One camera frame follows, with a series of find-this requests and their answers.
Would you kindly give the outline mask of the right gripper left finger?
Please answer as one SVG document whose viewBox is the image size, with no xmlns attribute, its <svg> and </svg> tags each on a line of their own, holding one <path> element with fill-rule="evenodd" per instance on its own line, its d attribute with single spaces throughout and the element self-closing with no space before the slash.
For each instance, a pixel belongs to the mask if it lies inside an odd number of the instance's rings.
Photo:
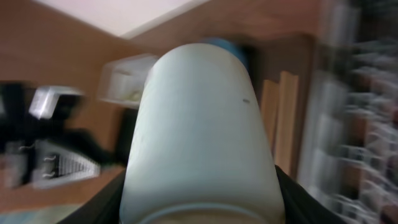
<svg viewBox="0 0 398 224">
<path fill-rule="evenodd" d="M 122 171 L 92 199 L 58 224 L 119 224 L 126 172 Z"/>
</svg>

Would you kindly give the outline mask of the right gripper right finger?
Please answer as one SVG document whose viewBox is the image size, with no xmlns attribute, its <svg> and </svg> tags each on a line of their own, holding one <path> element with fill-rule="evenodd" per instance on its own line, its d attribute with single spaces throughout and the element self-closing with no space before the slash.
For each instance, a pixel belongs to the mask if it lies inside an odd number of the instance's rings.
<svg viewBox="0 0 398 224">
<path fill-rule="evenodd" d="M 292 180 L 279 166 L 275 166 L 285 207 L 286 224 L 345 224 Z"/>
</svg>

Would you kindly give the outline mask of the white cup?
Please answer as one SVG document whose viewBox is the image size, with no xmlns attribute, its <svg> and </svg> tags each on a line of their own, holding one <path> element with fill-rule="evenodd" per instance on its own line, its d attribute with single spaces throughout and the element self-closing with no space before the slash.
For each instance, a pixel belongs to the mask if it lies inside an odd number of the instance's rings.
<svg viewBox="0 0 398 224">
<path fill-rule="evenodd" d="M 285 207 L 248 70 L 220 47 L 164 54 L 142 94 L 121 223 L 283 223 Z"/>
</svg>

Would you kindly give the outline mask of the dark blue plate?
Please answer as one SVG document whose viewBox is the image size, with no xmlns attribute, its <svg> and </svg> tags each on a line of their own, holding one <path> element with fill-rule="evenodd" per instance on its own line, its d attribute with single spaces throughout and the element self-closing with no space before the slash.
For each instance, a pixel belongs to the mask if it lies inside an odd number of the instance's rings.
<svg viewBox="0 0 398 224">
<path fill-rule="evenodd" d="M 246 70 L 249 70 L 248 58 L 244 53 L 244 50 L 240 46 L 226 39 L 218 37 L 205 38 L 201 41 L 201 43 L 210 44 L 225 49 L 229 53 L 233 54 L 236 58 L 238 58 L 239 61 L 244 65 Z"/>
</svg>

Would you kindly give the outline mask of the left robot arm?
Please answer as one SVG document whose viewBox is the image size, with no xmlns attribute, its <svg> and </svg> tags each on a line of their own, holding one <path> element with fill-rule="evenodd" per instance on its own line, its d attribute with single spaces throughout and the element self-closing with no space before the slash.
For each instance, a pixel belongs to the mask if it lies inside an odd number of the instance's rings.
<svg viewBox="0 0 398 224">
<path fill-rule="evenodd" d="M 49 189 L 91 179 L 114 164 L 85 129 L 65 123 L 84 99 L 70 86 L 28 88 L 22 82 L 1 83 L 1 155 L 4 185 L 31 183 Z"/>
</svg>

